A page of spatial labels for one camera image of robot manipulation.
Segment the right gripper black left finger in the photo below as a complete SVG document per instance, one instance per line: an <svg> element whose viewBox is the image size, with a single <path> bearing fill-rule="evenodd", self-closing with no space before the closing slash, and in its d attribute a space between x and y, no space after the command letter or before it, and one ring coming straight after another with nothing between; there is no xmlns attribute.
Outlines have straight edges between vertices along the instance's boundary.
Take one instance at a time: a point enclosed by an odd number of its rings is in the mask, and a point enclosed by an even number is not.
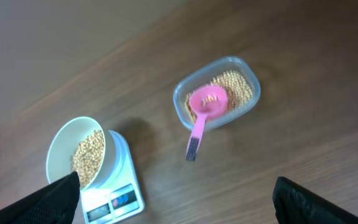
<svg viewBox="0 0 358 224"><path fill-rule="evenodd" d="M80 199L76 172L0 210L0 224L71 224Z"/></svg>

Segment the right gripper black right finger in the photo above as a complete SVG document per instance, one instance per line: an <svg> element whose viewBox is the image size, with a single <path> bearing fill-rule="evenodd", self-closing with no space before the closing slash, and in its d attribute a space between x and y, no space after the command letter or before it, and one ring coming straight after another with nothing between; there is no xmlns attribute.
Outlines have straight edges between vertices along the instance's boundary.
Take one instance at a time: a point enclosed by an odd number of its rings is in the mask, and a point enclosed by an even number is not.
<svg viewBox="0 0 358 224"><path fill-rule="evenodd" d="M358 224L358 217L286 177L278 177L273 190L279 224Z"/></svg>

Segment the pink plastic measuring scoop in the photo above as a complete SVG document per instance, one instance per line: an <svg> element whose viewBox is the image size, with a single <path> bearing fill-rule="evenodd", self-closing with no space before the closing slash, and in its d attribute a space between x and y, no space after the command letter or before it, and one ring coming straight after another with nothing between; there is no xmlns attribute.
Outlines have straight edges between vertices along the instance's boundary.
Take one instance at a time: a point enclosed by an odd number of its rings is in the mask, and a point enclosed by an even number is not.
<svg viewBox="0 0 358 224"><path fill-rule="evenodd" d="M207 120L214 120L226 112L228 97L224 88L205 85L191 95L189 103L196 115L196 121L188 141L186 160L195 161Z"/></svg>

